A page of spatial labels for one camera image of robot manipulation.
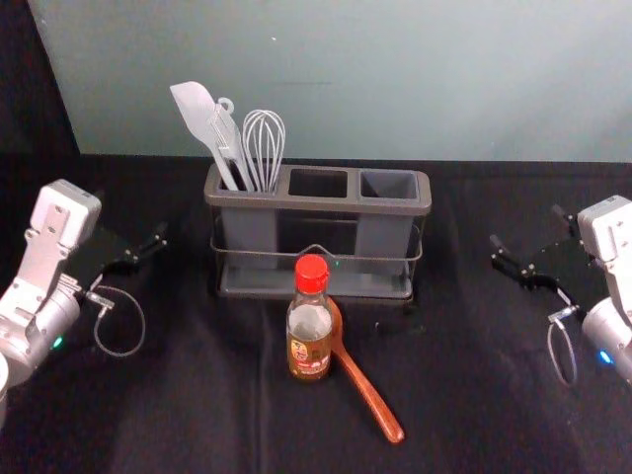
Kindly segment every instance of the light blue wall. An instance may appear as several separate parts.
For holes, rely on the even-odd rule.
[[[84,153],[202,155],[168,87],[270,108],[286,156],[632,159],[621,0],[31,0]]]

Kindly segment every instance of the bottle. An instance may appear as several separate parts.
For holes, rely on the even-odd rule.
[[[319,255],[304,255],[296,262],[295,278],[296,293],[287,309],[289,371],[300,380],[318,380],[329,371],[332,348],[327,262]]]

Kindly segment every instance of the spoon handle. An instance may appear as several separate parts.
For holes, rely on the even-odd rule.
[[[386,435],[389,441],[393,444],[404,439],[404,430],[400,426],[399,422],[390,411],[382,397],[377,393],[377,390],[371,385],[371,382],[362,373],[354,360],[351,358],[347,350],[344,348],[337,348],[335,350],[336,356],[340,360],[345,371],[349,375],[350,379],[354,382],[355,387],[359,391],[360,395],[368,405],[368,408],[373,412],[375,421],[380,425],[382,431]]]

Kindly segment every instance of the cable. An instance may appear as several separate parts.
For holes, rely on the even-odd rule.
[[[146,329],[145,313],[143,312],[142,308],[140,307],[140,304],[138,303],[138,301],[136,301],[136,298],[134,298],[127,291],[125,291],[123,289],[120,289],[120,288],[116,288],[114,286],[106,286],[106,285],[99,284],[99,280],[96,281],[96,283],[97,284],[94,285],[94,289],[99,289],[99,288],[106,289],[106,290],[109,290],[109,291],[113,291],[115,293],[122,294],[123,296],[127,296],[129,298],[129,300],[134,304],[136,309],[138,310],[138,315],[140,316],[140,325],[141,325],[140,339],[138,340],[138,344],[136,344],[136,346],[134,346],[132,349],[130,349],[129,351],[124,352],[124,353],[117,353],[115,351],[112,351],[112,350],[106,348],[106,346],[101,342],[101,338],[99,337],[99,327],[101,326],[101,321],[103,320],[103,318],[104,318],[104,316],[105,316],[105,314],[107,312],[107,311],[105,311],[106,308],[104,308],[104,310],[102,310],[102,312],[99,313],[99,317],[97,317],[97,322],[95,323],[95,328],[94,328],[94,331],[93,331],[93,334],[95,336],[95,342],[97,343],[97,346],[99,347],[99,349],[101,349],[108,356],[118,357],[118,358],[133,356],[138,351],[140,351],[140,348],[142,347],[142,345],[145,342],[145,329]]]
[[[553,327],[557,326],[558,329],[564,335],[564,339],[566,341],[566,346],[569,348],[569,357],[571,358],[571,366],[573,368],[573,377],[569,380],[562,373],[562,368],[560,367],[560,363],[555,357],[555,352],[553,351]],[[555,322],[551,323],[549,326],[548,333],[546,335],[546,345],[549,350],[549,356],[551,357],[551,361],[553,362],[553,367],[555,367],[555,374],[557,378],[559,378],[560,382],[562,382],[565,386],[571,388],[577,383],[577,362],[575,360],[575,351],[573,351],[573,343],[571,342],[571,338],[569,334],[566,332],[566,328],[562,324],[559,319],[556,319]]]

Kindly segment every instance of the whisk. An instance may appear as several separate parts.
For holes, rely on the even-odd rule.
[[[241,139],[255,187],[262,193],[273,192],[285,148],[283,120],[272,111],[251,111],[244,118]]]

